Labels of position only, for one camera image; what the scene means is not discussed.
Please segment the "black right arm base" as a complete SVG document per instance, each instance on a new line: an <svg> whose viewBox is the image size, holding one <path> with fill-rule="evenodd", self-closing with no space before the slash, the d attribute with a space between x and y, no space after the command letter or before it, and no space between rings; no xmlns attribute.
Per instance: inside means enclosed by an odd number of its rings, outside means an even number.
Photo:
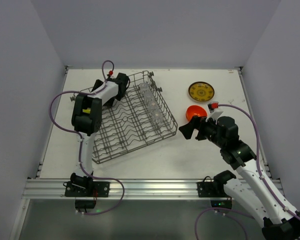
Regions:
<svg viewBox="0 0 300 240"><path fill-rule="evenodd" d="M196 183L198 197L209 198L212 208L231 210L233 206L232 197L225 193L224 186L229 180L236 178L229 170L225 170L214 177L206 176Z"/></svg>

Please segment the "lime green bowl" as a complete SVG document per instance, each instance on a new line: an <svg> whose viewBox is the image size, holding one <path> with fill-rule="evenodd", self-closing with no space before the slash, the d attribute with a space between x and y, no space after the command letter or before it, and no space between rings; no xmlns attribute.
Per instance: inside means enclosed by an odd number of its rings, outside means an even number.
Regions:
<svg viewBox="0 0 300 240"><path fill-rule="evenodd" d="M90 114L91 113L91 109L90 108L83 109L82 112L85 113L85 114Z"/></svg>

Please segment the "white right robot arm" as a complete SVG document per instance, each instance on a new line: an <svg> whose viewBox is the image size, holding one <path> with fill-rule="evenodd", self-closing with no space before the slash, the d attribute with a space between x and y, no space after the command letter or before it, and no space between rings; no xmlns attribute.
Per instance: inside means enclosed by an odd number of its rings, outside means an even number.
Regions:
<svg viewBox="0 0 300 240"><path fill-rule="evenodd" d="M300 211L280 193L261 169L253 150L239 137L239 127L229 116L217 120L194 116L179 127L185 139L208 140L220 148L222 159L249 185L247 190L237 177L225 170L202 183L204 190L234 198L260 224L267 240L296 240L300 238Z"/></svg>

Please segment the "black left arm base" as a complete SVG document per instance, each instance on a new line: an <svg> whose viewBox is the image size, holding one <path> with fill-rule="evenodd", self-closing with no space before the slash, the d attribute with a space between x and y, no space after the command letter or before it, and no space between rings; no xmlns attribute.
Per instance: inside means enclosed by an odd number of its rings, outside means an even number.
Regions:
<svg viewBox="0 0 300 240"><path fill-rule="evenodd" d="M87 214L97 205L98 198L109 196L110 183L108 181L94 181L88 176L78 176L73 173L70 180L63 183L64 196L76 198L74 207L78 212Z"/></svg>

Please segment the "orange bowl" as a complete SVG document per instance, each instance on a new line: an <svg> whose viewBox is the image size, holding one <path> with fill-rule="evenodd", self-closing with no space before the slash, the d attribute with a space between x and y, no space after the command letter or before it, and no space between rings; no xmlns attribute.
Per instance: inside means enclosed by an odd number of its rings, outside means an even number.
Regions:
<svg viewBox="0 0 300 240"><path fill-rule="evenodd" d="M188 121L192 119L192 117L207 117L208 114L206 110L199 105L191 105L187 108L185 112L185 117Z"/></svg>

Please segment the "grey wire dish rack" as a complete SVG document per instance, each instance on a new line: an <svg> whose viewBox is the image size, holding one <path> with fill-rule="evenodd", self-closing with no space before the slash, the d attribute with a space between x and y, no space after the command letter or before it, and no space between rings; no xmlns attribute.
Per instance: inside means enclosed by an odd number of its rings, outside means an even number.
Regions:
<svg viewBox="0 0 300 240"><path fill-rule="evenodd" d="M92 163L101 164L128 153L140 150L149 145L174 136L177 132L177 121L171 113L166 101L153 80L153 73L141 71L128 75L130 84L124 97L115 100L112 106L102 107L102 123L96 133ZM152 112L148 111L148 103L144 101L139 84L148 83L149 91L158 104L163 122L156 125L152 121ZM80 93L88 94L93 87L76 91L71 98L75 103Z"/></svg>

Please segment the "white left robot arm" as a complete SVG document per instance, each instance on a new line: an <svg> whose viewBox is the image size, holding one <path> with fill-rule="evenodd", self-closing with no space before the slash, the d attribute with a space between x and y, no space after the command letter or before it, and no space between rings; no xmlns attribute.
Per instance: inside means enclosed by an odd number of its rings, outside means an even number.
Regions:
<svg viewBox="0 0 300 240"><path fill-rule="evenodd" d="M94 141L102 125L103 106L111 107L115 100L120 101L129 84L130 78L125 73L120 72L115 78L109 73L105 81L97 79L89 93L79 93L76 96L71 124L80 134L80 159L70 176L73 185L87 188L92 181Z"/></svg>

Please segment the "yellow patterned plate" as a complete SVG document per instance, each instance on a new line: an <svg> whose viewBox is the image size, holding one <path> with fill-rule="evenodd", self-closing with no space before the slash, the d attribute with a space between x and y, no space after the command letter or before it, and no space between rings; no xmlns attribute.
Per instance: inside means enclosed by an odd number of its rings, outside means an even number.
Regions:
<svg viewBox="0 0 300 240"><path fill-rule="evenodd" d="M193 101L205 103L213 99L215 89L207 82L196 81L188 87L188 95Z"/></svg>

